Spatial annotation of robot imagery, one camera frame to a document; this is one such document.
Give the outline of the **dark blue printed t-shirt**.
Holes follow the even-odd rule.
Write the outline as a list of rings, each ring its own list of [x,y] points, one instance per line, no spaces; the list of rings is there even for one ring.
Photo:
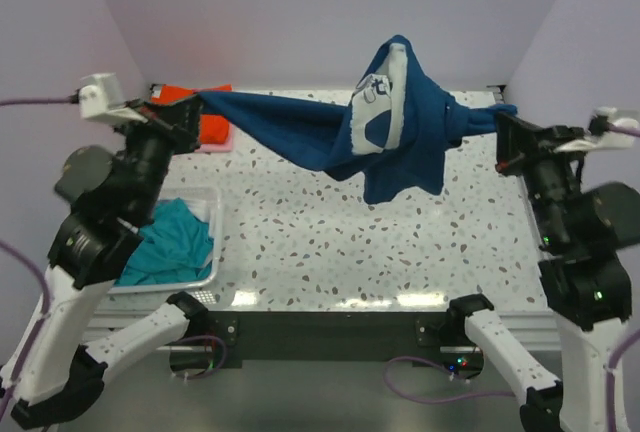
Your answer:
[[[370,205],[413,187],[440,194],[447,151],[496,130],[492,106],[460,104],[424,73],[400,35],[378,49],[346,105],[241,92],[198,95],[205,112],[301,168],[336,181],[363,173]]]

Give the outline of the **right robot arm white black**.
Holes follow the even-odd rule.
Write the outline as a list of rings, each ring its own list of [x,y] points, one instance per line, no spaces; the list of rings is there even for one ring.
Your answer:
[[[496,117],[496,169],[523,180],[543,259],[540,282],[560,338],[562,372],[545,369],[483,295],[449,304],[441,334],[477,346],[508,383],[528,431],[624,431],[622,357],[632,284],[618,253],[639,242],[639,194],[621,182],[581,185],[586,156],[632,147],[635,111],[602,107],[587,128]]]

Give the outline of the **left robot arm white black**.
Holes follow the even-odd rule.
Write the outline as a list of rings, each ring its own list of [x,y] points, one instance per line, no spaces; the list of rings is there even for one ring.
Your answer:
[[[1,369],[1,411],[23,429],[72,421],[106,384],[157,348],[201,334],[207,308],[172,294],[134,324],[92,343],[82,340],[97,306],[121,276],[149,225],[173,156],[199,143],[202,101],[136,100],[116,130],[124,148],[91,145],[66,160],[55,193],[70,207],[37,272],[42,295],[29,328]]]

